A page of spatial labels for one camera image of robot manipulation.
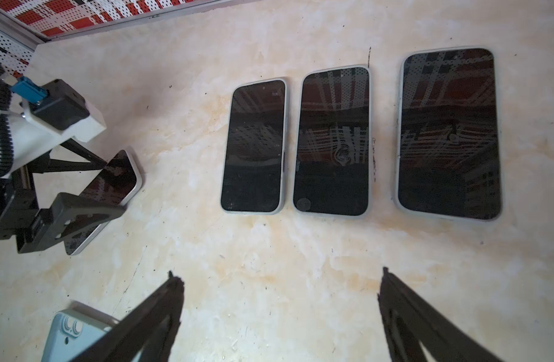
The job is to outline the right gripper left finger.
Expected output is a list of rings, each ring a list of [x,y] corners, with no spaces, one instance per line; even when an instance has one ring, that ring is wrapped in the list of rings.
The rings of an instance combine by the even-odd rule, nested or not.
[[[172,272],[143,303],[75,361],[167,361],[184,305],[184,282]]]

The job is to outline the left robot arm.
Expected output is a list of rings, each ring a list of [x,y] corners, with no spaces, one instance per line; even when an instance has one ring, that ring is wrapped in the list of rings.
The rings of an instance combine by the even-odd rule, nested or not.
[[[69,84],[38,86],[14,78],[0,64],[0,240],[14,238],[19,253],[64,244],[76,255],[141,188],[132,153],[110,161],[85,144],[106,128],[102,113]],[[78,195],[61,192],[48,208],[37,201],[37,173],[95,171]]]

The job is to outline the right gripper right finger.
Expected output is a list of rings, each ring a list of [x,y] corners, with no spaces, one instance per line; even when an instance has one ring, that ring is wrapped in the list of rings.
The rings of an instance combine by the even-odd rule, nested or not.
[[[433,308],[400,278],[383,269],[378,294],[382,325],[393,361],[499,361]]]

